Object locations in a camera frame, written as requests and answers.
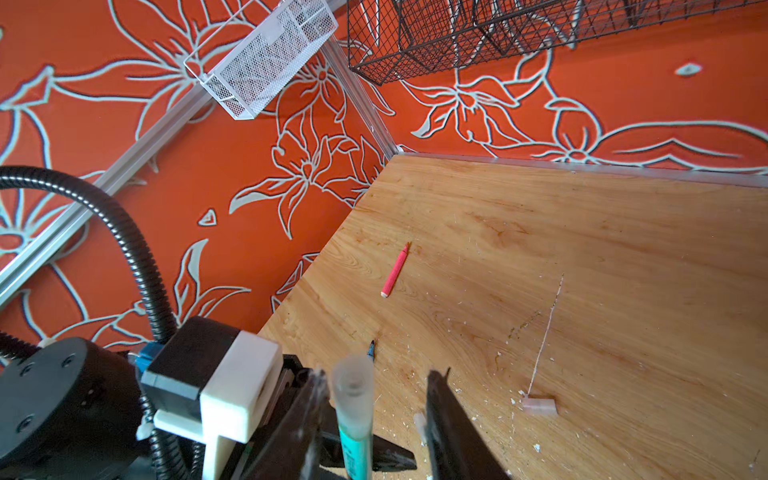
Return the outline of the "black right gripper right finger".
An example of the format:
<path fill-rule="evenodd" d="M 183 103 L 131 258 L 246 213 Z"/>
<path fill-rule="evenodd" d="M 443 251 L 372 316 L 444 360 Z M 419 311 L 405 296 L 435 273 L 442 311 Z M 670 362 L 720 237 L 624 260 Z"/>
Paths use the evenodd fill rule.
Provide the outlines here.
<path fill-rule="evenodd" d="M 448 385 L 431 370 L 426 390 L 426 440 L 434 479 L 508 479 Z"/>

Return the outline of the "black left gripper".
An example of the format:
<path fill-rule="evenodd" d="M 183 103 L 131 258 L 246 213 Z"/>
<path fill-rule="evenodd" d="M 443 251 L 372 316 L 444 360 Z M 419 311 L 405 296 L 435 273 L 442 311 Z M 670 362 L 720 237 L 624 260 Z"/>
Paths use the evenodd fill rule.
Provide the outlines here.
<path fill-rule="evenodd" d="M 114 353 L 90 341 L 70 338 L 39 348 L 15 337 L 1 337 L 1 479 L 202 479 L 202 443 L 159 434 L 157 447 L 136 439 L 145 420 L 134 365 L 126 352 Z M 257 462 L 279 423 L 289 413 L 309 378 L 296 355 L 283 356 L 265 426 L 246 444 L 235 443 L 222 479 L 255 479 L 266 473 Z M 326 403 L 311 477 L 344 479 L 328 468 L 343 467 L 335 411 Z M 416 470 L 413 452 L 373 436 L 373 471 Z M 165 455 L 166 470 L 156 477 L 152 455 Z"/>

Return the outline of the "red pen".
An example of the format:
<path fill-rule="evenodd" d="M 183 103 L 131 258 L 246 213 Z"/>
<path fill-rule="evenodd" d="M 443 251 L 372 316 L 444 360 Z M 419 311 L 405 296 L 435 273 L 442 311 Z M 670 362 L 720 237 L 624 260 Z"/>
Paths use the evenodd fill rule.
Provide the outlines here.
<path fill-rule="evenodd" d="M 408 258 L 410 247 L 411 247 L 411 243 L 407 242 L 405 244 L 405 246 L 403 247 L 403 249 L 398 254 L 398 257 L 397 257 L 397 259 L 396 259 L 396 261 L 395 261 L 395 263 L 394 263 L 394 265 L 392 267 L 391 272 L 389 273 L 389 275 L 387 277 L 387 280 L 386 280 L 386 282 L 384 284 L 384 287 L 381 290 L 380 295 L 383 298 L 388 298 L 391 295 L 391 293 L 392 293 L 392 291 L 393 291 L 393 289 L 395 287 L 395 284 L 397 282 L 397 279 L 398 279 L 398 277 L 399 277 L 399 275 L 400 275 L 400 273 L 402 271 L 402 268 L 403 268 L 403 266 L 404 266 L 404 264 L 405 264 L 405 262 L 406 262 L 406 260 Z"/>

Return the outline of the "pinkish clear pen cap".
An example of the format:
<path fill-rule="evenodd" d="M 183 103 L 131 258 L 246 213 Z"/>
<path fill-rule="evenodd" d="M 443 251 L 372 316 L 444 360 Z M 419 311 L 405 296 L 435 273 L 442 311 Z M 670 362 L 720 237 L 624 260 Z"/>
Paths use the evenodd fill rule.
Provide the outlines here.
<path fill-rule="evenodd" d="M 557 404 L 550 397 L 524 397 L 521 406 L 525 413 L 535 416 L 557 416 Z"/>

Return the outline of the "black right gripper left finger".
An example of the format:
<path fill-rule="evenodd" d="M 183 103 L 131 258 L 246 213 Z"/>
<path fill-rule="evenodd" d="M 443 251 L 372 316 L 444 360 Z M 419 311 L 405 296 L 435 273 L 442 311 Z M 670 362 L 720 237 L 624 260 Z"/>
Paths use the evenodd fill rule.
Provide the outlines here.
<path fill-rule="evenodd" d="M 257 430 L 244 479 L 313 479 L 320 471 L 321 425 L 329 400 L 326 373 L 311 370 L 300 387 L 278 398 L 269 422 Z"/>

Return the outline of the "dark green pen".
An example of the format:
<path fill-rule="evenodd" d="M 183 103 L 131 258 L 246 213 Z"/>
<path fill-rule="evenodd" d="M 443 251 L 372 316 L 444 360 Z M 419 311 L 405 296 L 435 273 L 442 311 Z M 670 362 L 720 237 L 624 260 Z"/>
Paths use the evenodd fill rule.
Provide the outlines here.
<path fill-rule="evenodd" d="M 370 428 L 350 432 L 339 426 L 340 444 L 347 476 L 351 480 L 371 480 L 373 474 L 373 435 Z"/>

